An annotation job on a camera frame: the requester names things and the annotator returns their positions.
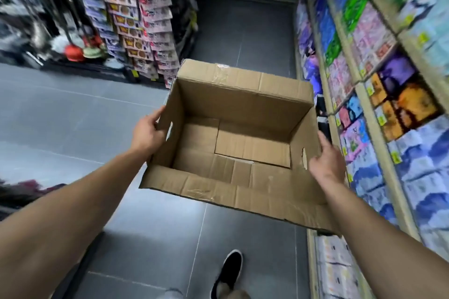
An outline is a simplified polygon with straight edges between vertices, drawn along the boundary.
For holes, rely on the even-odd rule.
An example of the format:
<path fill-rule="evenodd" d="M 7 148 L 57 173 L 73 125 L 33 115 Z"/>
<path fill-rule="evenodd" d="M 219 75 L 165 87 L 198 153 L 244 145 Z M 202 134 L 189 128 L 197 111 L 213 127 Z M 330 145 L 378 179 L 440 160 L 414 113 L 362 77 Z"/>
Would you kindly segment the dark rack of hanging goods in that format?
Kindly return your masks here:
<path fill-rule="evenodd" d="M 93 27 L 81 0 L 0 0 L 0 23 L 19 32 L 23 44 L 11 43 L 24 60 L 39 70 L 99 73 L 105 70 L 107 55 L 96 43 Z M 82 49 L 96 46 L 103 51 L 98 59 L 71 62 L 64 48 L 75 44 Z"/>

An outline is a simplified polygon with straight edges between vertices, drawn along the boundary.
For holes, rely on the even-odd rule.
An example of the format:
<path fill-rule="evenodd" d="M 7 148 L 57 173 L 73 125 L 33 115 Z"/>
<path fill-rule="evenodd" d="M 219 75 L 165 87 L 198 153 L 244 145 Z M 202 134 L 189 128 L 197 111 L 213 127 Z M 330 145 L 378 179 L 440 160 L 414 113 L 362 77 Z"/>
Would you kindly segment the rows of blue white packs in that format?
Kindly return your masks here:
<path fill-rule="evenodd" d="M 396 228 L 399 216 L 373 144 L 362 125 L 362 146 L 346 159 L 350 188 Z M 449 262 L 449 116 L 440 115 L 387 144 L 423 244 Z"/>

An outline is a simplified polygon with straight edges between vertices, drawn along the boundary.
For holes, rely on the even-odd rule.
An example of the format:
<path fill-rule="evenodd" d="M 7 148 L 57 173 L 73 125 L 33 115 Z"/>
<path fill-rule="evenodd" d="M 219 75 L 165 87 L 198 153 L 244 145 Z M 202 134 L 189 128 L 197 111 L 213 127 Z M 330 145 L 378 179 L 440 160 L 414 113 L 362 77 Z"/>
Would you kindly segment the stacked display of packets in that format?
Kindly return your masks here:
<path fill-rule="evenodd" d="M 171 0 L 82 0 L 110 56 L 135 77 L 171 89 L 180 61 L 172 30 Z"/>

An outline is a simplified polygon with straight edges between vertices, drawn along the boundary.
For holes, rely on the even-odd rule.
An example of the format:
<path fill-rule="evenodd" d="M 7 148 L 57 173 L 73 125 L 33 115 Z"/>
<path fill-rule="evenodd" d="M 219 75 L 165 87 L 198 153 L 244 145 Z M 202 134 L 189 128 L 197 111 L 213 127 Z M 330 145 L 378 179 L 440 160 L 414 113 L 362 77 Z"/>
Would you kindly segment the person's right forearm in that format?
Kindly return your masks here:
<path fill-rule="evenodd" d="M 337 178 L 318 182 L 377 299 L 449 299 L 449 262 L 395 228 Z"/>

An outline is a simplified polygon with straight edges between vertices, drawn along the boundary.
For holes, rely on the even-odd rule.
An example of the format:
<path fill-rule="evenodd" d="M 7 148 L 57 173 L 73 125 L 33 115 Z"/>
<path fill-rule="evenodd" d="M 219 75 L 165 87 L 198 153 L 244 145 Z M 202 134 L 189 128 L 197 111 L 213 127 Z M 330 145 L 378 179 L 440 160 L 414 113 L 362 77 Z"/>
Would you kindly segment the person's black shoe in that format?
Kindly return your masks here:
<path fill-rule="evenodd" d="M 243 254 L 232 250 L 225 258 L 222 268 L 211 288 L 210 299 L 227 299 L 233 292 L 243 268 Z"/>

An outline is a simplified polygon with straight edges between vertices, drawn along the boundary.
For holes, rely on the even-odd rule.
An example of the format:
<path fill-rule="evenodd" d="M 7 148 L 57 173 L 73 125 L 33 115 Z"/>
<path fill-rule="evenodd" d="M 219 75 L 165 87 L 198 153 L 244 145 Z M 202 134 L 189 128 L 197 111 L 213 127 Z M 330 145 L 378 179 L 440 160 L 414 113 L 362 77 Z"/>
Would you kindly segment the red cap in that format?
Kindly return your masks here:
<path fill-rule="evenodd" d="M 75 44 L 69 43 L 64 48 L 64 54 L 66 58 L 71 62 L 83 62 L 85 57 L 83 55 L 83 49 Z"/>

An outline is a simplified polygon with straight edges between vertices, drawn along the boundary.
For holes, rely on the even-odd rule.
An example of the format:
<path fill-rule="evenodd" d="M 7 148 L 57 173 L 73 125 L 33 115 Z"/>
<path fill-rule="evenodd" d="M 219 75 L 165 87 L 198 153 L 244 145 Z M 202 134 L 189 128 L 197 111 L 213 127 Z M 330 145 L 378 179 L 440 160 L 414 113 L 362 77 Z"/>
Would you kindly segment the rows of pink packs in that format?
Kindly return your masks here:
<path fill-rule="evenodd" d="M 392 56 L 398 40 L 371 2 L 352 14 L 348 11 L 332 10 L 331 15 L 352 81 L 365 82 Z"/>

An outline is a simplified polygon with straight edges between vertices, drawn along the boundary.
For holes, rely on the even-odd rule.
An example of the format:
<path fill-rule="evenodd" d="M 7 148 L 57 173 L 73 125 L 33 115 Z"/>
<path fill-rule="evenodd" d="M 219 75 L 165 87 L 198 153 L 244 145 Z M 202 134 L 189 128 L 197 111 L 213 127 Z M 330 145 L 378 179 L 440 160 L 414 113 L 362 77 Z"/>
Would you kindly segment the green packs on shelf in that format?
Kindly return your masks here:
<path fill-rule="evenodd" d="M 361 76 L 407 32 L 429 64 L 449 71 L 449 0 L 334 0 Z"/>

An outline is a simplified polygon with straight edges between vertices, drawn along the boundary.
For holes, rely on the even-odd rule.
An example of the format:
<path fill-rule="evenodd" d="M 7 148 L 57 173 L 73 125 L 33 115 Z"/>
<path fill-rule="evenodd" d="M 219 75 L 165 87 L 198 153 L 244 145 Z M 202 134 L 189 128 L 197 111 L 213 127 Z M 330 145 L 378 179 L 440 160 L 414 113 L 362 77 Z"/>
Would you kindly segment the brown cardboard box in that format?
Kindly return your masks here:
<path fill-rule="evenodd" d="M 310 173 L 321 153 L 307 81 L 185 59 L 139 188 L 341 235 Z"/>

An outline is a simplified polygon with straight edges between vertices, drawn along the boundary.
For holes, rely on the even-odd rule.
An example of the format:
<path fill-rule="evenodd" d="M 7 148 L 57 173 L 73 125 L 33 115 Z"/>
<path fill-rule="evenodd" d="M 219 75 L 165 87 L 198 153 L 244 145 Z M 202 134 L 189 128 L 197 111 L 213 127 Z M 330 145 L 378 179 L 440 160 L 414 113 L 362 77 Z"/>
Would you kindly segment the person's left hand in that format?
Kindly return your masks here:
<path fill-rule="evenodd" d="M 132 133 L 130 151 L 140 152 L 149 157 L 166 141 L 167 129 L 161 128 L 159 122 L 149 124 L 147 115 L 139 119 Z"/>

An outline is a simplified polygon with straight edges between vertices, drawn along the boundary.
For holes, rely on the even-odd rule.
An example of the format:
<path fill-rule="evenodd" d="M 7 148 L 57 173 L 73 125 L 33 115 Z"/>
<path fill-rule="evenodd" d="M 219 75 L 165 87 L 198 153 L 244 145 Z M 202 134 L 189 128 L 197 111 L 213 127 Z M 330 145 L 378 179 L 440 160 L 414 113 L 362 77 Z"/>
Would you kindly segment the green hat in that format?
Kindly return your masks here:
<path fill-rule="evenodd" d="M 96 46 L 87 46 L 83 48 L 83 56 L 86 59 L 98 59 L 103 56 L 103 51 Z"/>

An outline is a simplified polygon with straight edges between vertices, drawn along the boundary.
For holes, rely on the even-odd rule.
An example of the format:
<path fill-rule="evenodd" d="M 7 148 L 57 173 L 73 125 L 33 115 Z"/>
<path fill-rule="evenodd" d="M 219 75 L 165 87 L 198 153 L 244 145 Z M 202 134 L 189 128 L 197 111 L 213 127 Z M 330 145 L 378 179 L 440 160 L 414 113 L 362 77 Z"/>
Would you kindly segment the person's grey trouser leg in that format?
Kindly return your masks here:
<path fill-rule="evenodd" d="M 197 296 L 187 297 L 178 289 L 168 289 L 163 291 L 155 299 L 251 299 L 250 295 L 244 290 L 230 290 L 227 285 L 220 285 L 218 288 L 218 294 L 216 290 L 212 292 L 207 291 Z"/>

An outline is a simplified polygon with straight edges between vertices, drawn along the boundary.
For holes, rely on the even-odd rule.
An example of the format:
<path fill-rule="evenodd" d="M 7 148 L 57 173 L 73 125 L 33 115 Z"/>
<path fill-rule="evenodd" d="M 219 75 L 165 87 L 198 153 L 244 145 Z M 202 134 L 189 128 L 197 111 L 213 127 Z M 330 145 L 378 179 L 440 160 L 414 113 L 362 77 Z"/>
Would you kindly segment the person's left forearm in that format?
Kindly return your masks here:
<path fill-rule="evenodd" d="M 48 299 L 154 149 L 131 148 L 0 222 L 0 299 Z"/>

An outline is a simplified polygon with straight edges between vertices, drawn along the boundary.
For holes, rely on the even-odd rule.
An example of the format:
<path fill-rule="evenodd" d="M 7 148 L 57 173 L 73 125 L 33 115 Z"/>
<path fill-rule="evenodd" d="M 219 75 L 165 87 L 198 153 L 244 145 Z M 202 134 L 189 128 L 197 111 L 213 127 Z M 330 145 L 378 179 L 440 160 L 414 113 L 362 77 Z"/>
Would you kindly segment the purple and orange packs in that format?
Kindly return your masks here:
<path fill-rule="evenodd" d="M 386 142 L 442 115 L 430 87 L 402 51 L 395 52 L 364 82 Z"/>

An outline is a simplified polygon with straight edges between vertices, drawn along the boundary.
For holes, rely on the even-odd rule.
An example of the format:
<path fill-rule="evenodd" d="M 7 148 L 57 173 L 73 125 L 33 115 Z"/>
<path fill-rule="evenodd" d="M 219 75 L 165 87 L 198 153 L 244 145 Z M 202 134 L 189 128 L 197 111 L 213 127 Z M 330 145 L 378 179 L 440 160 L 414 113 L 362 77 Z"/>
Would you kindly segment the wooden store shelf unit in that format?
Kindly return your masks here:
<path fill-rule="evenodd" d="M 361 148 L 362 125 L 357 125 L 356 121 L 365 119 L 367 136 L 373 144 L 393 208 L 399 217 L 398 229 L 423 244 L 364 82 L 352 81 L 348 61 L 336 35 L 332 10 L 338 11 L 334 0 L 300 0 L 296 11 L 298 45 L 305 60 L 303 70 L 311 73 L 312 68 L 315 69 L 318 101 L 323 101 L 317 105 L 322 130 L 339 147 L 345 158 Z M 442 75 L 429 64 L 407 32 L 395 36 L 398 47 L 394 53 L 402 51 L 409 57 L 441 105 L 442 115 L 449 116 L 449 71 L 447 75 Z M 345 182 L 350 188 L 347 165 Z"/>

